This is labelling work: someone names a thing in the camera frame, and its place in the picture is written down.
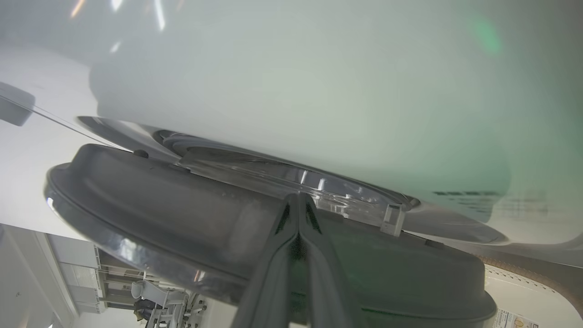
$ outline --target label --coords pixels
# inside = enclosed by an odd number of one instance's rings
[[[498,309],[492,328],[540,328],[539,324],[523,316]]]

